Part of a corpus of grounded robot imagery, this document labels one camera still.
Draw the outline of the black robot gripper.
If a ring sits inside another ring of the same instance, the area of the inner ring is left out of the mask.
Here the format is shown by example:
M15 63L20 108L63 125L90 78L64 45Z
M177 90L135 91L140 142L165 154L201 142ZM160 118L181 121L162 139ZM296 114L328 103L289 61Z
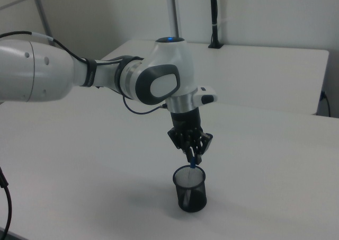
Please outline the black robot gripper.
M168 135L174 146L183 151L189 163L194 160L195 164L200 164L213 135L203 131L199 109L186 113L171 113L171 118L173 128L168 131Z

